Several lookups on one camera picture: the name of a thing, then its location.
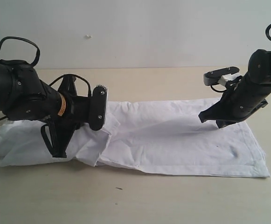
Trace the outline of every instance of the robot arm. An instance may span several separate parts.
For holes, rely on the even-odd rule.
[[[73,74],[59,77],[50,85],[38,78],[33,68],[40,57],[40,50],[33,42],[20,37],[7,39],[28,42],[37,48],[35,60],[29,64],[22,60],[0,60],[0,111],[8,120],[39,120],[44,123],[41,130],[43,140],[53,157],[66,157],[66,148],[76,129],[88,123],[92,130],[104,125],[107,89],[97,86],[91,93],[88,81]],[[58,90],[51,87],[63,79]],[[74,82],[82,79],[88,85],[88,96],[78,96]]]
[[[266,29],[266,36],[271,37]],[[248,71],[241,76],[239,69],[229,67],[204,74],[205,85],[221,84],[226,87],[219,102],[199,114],[201,122],[216,120],[219,128],[246,120],[258,109],[268,103],[266,97],[271,94],[271,51],[258,49],[252,54]]]

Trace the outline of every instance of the white towel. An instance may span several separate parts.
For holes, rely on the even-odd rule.
[[[265,154],[246,122],[218,129],[201,123],[200,111],[218,99],[109,102],[106,124],[85,125],[67,148],[68,158],[52,158],[39,121],[16,121],[0,128],[0,166],[77,159],[165,175],[269,177]]]

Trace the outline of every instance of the cloth fold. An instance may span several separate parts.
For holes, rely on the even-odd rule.
[[[0,166],[77,159],[153,174],[269,177],[265,154],[246,122],[218,129],[214,121],[199,121],[199,112],[217,100],[109,102],[103,129],[85,125],[75,131],[66,159],[51,157],[41,122],[4,124]]]

